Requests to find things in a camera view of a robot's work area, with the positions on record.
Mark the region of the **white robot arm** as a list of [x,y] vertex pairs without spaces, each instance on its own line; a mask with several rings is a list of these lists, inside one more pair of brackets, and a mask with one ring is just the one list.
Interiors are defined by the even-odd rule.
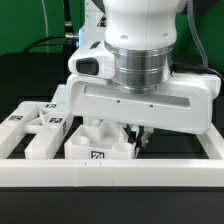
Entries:
[[68,62],[74,115],[201,135],[211,126],[221,80],[171,70],[175,16],[186,0],[103,0],[104,38]]

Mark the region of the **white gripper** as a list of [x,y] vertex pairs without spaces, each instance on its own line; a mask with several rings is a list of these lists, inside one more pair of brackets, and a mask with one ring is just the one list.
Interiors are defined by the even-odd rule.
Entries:
[[125,140],[145,147],[151,128],[203,134],[211,126],[213,100],[221,80],[214,75],[175,73],[169,81],[146,95],[125,93],[108,80],[71,75],[67,81],[67,104],[72,114],[116,121],[122,124]]

